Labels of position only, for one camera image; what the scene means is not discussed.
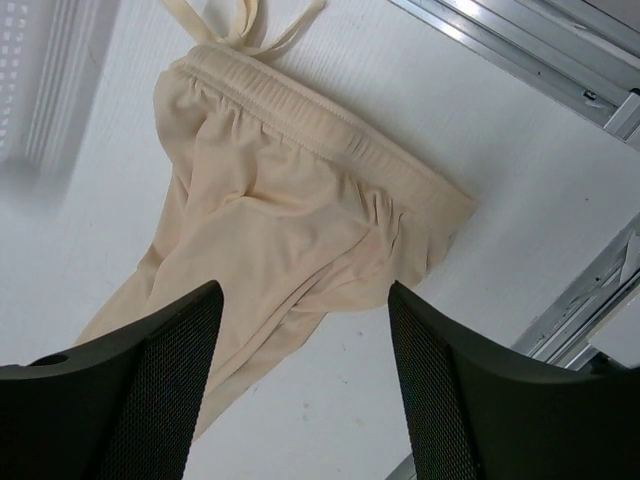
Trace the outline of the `beige trousers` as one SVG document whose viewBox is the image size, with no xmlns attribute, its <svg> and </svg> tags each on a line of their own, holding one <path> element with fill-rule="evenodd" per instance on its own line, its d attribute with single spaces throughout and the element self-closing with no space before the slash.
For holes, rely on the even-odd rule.
<svg viewBox="0 0 640 480">
<path fill-rule="evenodd" d="M 197 422 L 205 431 L 300 348 L 330 312 L 386 302 L 440 262 L 474 204 L 366 122 L 262 61 L 240 1 L 225 37 L 185 1 L 195 41 L 155 86 L 172 176 L 136 271 L 80 334 L 87 342 L 209 280 L 224 310 Z"/>
</svg>

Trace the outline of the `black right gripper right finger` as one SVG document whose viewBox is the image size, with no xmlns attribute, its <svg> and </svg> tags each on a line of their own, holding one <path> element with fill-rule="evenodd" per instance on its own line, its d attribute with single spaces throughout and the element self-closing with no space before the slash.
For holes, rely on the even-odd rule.
<svg viewBox="0 0 640 480">
<path fill-rule="evenodd" d="M 581 372 L 506 348 L 401 283 L 388 294 L 420 479 L 635 479 L 639 372 Z"/>
</svg>

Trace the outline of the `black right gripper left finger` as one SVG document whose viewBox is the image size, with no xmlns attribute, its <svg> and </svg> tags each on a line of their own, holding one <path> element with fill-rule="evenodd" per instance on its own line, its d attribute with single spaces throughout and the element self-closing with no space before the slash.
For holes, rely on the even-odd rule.
<svg viewBox="0 0 640 480">
<path fill-rule="evenodd" d="M 92 341 L 2 366 L 2 478 L 182 478 L 222 311 L 210 281 Z"/>
</svg>

